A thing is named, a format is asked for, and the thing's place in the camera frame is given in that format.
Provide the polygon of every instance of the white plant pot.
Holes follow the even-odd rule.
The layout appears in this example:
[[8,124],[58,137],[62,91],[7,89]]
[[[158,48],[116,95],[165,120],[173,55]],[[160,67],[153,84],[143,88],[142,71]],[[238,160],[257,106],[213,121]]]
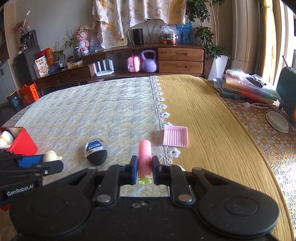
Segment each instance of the white plant pot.
[[214,59],[211,71],[209,73],[208,80],[221,78],[222,74],[225,71],[227,61],[228,61],[228,57],[225,55],[222,55],[221,57]]

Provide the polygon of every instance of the pink toy suitcase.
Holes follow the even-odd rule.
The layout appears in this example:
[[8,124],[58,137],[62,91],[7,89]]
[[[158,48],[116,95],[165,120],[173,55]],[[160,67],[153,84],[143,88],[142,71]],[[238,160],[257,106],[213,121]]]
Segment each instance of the pink toy suitcase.
[[129,72],[139,72],[140,71],[140,57],[134,53],[127,59],[127,66]]

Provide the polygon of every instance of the stuffed toy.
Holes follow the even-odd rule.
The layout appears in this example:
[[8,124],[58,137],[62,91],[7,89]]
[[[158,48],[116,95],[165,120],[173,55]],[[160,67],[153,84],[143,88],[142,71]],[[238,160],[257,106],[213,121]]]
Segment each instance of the stuffed toy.
[[81,48],[82,53],[88,53],[89,52],[89,41],[87,41],[87,34],[88,34],[88,28],[86,26],[81,27],[79,26],[79,31],[75,32],[76,38],[78,39],[79,43],[78,46]]

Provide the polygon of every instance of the cream figurine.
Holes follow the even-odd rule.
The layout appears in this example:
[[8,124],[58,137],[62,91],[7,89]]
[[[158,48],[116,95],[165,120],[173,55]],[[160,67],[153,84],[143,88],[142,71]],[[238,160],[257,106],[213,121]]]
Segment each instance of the cream figurine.
[[43,162],[47,162],[47,161],[56,161],[56,160],[62,160],[63,157],[62,156],[58,156],[55,151],[53,150],[50,150],[48,152],[46,152],[44,154],[44,157],[43,157]]

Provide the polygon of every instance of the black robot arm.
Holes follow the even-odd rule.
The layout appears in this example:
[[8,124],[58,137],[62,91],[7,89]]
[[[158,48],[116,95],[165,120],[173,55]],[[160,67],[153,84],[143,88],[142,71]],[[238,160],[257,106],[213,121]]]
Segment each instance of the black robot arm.
[[133,156],[107,171],[89,167],[23,193],[9,212],[16,240],[276,240],[272,198],[201,168],[184,172],[154,156],[154,184],[170,196],[120,196],[136,183],[137,164]]

